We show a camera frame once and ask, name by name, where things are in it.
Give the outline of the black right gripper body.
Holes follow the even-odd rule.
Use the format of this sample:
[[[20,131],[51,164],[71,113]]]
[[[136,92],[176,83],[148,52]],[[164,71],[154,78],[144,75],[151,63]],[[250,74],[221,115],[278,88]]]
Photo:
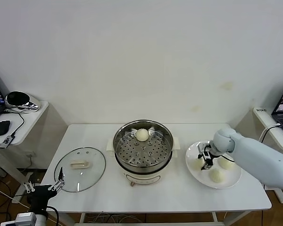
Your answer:
[[[209,147],[204,147],[202,156],[206,165],[213,165],[213,157],[209,152]]]

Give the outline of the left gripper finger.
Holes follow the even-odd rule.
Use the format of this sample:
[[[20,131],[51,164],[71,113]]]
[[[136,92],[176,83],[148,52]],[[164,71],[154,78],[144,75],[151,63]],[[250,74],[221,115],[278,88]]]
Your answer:
[[[32,193],[35,191],[34,185],[31,181],[25,182],[23,185],[27,193]]]
[[[63,173],[63,168],[61,167],[60,171],[59,171],[59,174],[58,174],[58,180],[55,182],[55,184],[51,185],[48,188],[48,191],[59,192],[63,188],[64,184],[65,184],[64,173]]]

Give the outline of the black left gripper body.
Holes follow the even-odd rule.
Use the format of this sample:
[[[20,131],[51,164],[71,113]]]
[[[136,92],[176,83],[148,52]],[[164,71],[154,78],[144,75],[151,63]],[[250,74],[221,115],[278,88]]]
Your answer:
[[[57,195],[57,191],[50,185],[35,186],[27,196],[30,211],[46,210],[48,202]]]

